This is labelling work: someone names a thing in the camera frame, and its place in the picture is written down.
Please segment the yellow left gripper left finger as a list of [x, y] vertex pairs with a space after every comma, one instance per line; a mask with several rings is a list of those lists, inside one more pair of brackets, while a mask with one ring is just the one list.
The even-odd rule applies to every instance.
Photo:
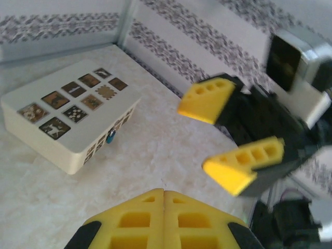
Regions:
[[88, 218], [65, 248], [163, 248], [164, 190], [150, 190]]

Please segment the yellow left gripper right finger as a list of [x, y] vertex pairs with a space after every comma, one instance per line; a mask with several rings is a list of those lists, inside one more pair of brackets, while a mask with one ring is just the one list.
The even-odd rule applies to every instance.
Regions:
[[164, 192], [164, 248], [263, 248], [236, 216], [178, 193]]

